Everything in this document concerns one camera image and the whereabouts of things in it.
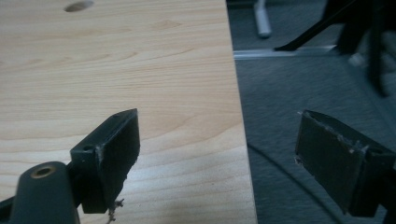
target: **clamp jaw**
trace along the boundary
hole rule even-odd
[[[84,213],[114,220],[123,182],[140,150],[137,110],[105,120],[70,150],[71,162],[39,164],[24,172],[14,197],[0,202],[0,223],[79,223]]]

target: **wood grain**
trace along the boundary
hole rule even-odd
[[[141,155],[117,223],[255,223],[224,1],[0,1],[0,200],[111,114]],[[82,223],[106,223],[83,215]]]

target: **black plastic part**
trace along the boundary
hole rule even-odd
[[[68,164],[76,204],[84,213],[104,213],[115,201],[139,155],[137,110],[105,120],[71,151]]]
[[[42,163],[21,175],[8,223],[79,223],[68,173],[63,163]]]
[[[337,119],[303,113],[296,154],[345,213],[373,217],[395,153]]]
[[[8,223],[9,217],[11,216],[12,203],[14,202],[14,197],[5,199],[0,202],[0,223]]]

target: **black object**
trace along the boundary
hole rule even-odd
[[[0,202],[0,223],[79,223],[80,204],[84,213],[113,214],[139,148],[137,110],[111,116],[70,151],[67,166],[51,161],[24,172],[15,197]]]
[[[395,223],[394,152],[337,119],[307,110],[295,152],[344,213],[373,217],[382,204],[388,209],[384,223]]]
[[[362,37],[371,28],[367,77],[376,92],[386,97],[381,81],[381,36],[396,30],[396,2],[393,0],[328,0],[323,18],[288,44],[275,50],[294,51],[334,23],[345,23],[337,40],[340,54],[356,52]]]

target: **chair leg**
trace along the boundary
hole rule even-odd
[[[290,41],[289,44],[275,48],[275,50],[285,50],[285,51],[297,50],[297,48],[299,48],[300,46],[308,42],[310,39],[318,35],[320,32],[325,30],[327,27],[332,25],[340,17],[344,16],[350,10],[350,8],[353,6],[355,2],[356,0],[349,0],[348,2],[346,2],[346,4],[343,7],[341,7],[338,11],[333,13],[331,16],[323,18],[315,25],[313,25],[311,28],[309,28],[304,33],[302,33],[300,36]]]
[[[388,94],[384,90],[381,78],[381,38],[384,31],[384,2],[382,0],[374,0],[373,11],[373,23],[369,37],[369,67],[367,77],[378,94],[382,97],[386,97]]]
[[[256,17],[259,36],[264,38],[270,37],[272,31],[267,10],[265,9],[265,0],[258,0],[254,5],[254,15]]]

